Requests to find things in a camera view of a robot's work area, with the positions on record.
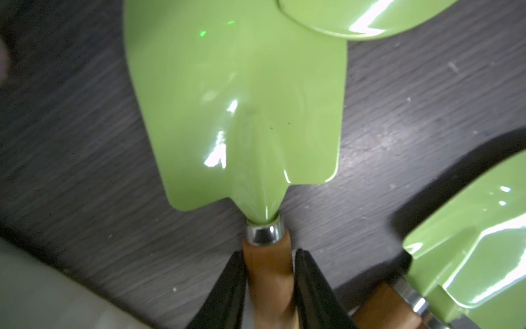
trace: black plastic piece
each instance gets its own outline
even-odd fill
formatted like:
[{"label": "black plastic piece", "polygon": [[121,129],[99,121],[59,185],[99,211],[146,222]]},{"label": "black plastic piece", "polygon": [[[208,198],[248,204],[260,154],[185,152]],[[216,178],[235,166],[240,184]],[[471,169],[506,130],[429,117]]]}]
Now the black plastic piece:
[{"label": "black plastic piece", "polygon": [[243,320],[247,271],[236,251],[217,279],[205,303],[187,329],[239,329]]},{"label": "black plastic piece", "polygon": [[294,294],[301,329],[358,329],[308,251],[296,252]]}]

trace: white debris speck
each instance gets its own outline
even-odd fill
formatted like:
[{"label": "white debris speck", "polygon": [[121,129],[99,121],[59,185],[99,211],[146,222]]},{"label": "white debris speck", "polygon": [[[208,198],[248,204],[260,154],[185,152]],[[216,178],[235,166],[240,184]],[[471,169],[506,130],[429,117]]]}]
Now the white debris speck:
[{"label": "white debris speck", "polygon": [[453,72],[455,72],[455,73],[460,73],[460,70],[459,70],[459,68],[455,65],[455,63],[453,63],[453,62],[449,62],[448,65],[449,65],[449,67],[451,67],[451,69],[453,70]]}]

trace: blurry white object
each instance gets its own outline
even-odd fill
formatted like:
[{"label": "blurry white object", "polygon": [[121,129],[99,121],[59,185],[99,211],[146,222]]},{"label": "blurry white object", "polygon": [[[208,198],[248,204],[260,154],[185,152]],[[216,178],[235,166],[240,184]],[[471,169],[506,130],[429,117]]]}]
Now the blurry white object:
[{"label": "blurry white object", "polygon": [[107,300],[2,239],[0,328],[149,329]]}]

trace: glossy green enamel surface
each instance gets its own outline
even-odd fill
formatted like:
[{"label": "glossy green enamel surface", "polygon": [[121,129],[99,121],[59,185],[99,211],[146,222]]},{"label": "glossy green enamel surface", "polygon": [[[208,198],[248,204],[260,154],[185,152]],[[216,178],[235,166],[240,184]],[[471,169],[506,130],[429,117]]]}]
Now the glossy green enamel surface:
[{"label": "glossy green enamel surface", "polygon": [[494,167],[411,232],[408,281],[445,322],[526,325],[526,152]]},{"label": "glossy green enamel surface", "polygon": [[314,30],[365,40],[413,28],[457,0],[279,0],[281,9]]},{"label": "glossy green enamel surface", "polygon": [[126,55],[170,203],[271,220],[336,173],[347,45],[275,1],[127,0]]}]

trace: dark wood grain table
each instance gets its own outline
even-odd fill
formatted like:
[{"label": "dark wood grain table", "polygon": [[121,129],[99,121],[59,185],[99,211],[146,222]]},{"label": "dark wood grain table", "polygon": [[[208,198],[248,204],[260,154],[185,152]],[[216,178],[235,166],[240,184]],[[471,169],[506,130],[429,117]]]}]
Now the dark wood grain table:
[{"label": "dark wood grain table", "polygon": [[[120,1],[33,1],[3,27],[0,233],[152,326],[182,328],[240,249],[243,216],[230,200],[168,205],[121,16]],[[294,246],[353,308],[409,231],[526,148],[525,127],[523,0],[461,0],[409,32],[350,43],[339,172],[289,189]]]}]

